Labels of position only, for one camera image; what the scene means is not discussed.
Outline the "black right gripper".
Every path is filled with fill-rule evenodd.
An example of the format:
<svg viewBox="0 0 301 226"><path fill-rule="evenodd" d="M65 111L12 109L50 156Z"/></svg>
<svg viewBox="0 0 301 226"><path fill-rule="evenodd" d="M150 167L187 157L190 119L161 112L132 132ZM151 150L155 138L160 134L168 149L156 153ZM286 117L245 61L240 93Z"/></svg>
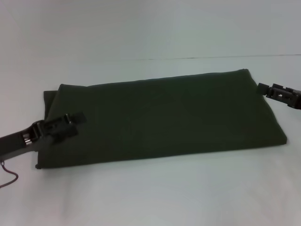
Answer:
<svg viewBox="0 0 301 226"><path fill-rule="evenodd" d="M294 109L301 108L301 91L273 84L272 87L263 83L257 86L257 94L270 96L271 99L287 104Z"/></svg>

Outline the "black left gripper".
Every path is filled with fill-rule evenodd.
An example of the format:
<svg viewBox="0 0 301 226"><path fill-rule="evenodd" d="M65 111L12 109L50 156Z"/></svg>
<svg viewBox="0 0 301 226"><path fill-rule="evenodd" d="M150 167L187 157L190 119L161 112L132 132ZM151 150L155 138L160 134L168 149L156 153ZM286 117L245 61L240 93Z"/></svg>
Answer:
<svg viewBox="0 0 301 226"><path fill-rule="evenodd" d="M86 123L87 119L83 112L78 112L64 114L53 121L79 125ZM50 144L63 142L78 133L76 126L49 127L46 131L45 121L37 121L24 130L0 138L0 160L6 161L27 152L39 151Z"/></svg>

